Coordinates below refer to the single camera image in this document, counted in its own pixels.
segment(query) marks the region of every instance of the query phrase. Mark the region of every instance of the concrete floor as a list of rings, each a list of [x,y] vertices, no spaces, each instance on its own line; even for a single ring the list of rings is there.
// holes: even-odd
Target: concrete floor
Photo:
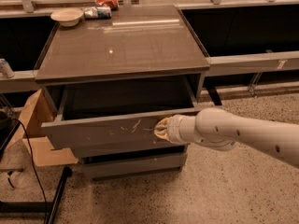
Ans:
[[[221,91],[223,109],[244,117],[299,124],[299,84],[246,91]],[[203,94],[201,107],[214,106]],[[10,147],[0,168],[23,167],[11,177],[0,174],[0,200],[42,201],[22,143]],[[191,144],[181,172],[92,182],[71,166],[56,222],[65,223],[299,223],[299,169],[238,144],[218,152]],[[63,167],[38,168],[48,200]],[[2,224],[42,223],[41,216],[0,217]]]

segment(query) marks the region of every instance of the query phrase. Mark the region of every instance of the white bowl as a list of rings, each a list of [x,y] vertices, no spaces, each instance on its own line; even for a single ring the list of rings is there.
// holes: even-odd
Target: white bowl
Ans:
[[[58,21],[62,26],[70,27],[76,26],[83,14],[81,9],[70,7],[54,11],[50,17]]]

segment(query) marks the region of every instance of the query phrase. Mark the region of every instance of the silver can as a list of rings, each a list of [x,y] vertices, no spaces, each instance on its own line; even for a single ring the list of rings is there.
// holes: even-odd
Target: silver can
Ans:
[[[0,72],[6,78],[12,78],[13,76],[15,76],[15,73],[5,59],[0,59]]]

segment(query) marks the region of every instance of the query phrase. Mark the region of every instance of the cabinet top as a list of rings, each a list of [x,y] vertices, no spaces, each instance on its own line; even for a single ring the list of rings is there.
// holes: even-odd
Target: cabinet top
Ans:
[[[174,6],[120,7],[111,20],[59,26],[40,84],[194,74],[209,64]]]

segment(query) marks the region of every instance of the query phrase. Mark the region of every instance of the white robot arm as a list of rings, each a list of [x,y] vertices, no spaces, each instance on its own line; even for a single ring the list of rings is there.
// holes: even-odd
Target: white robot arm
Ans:
[[[221,151],[231,150],[239,142],[299,168],[299,125],[295,124],[242,118],[219,108],[206,108],[196,116],[161,120],[155,134],[174,144],[195,143]]]

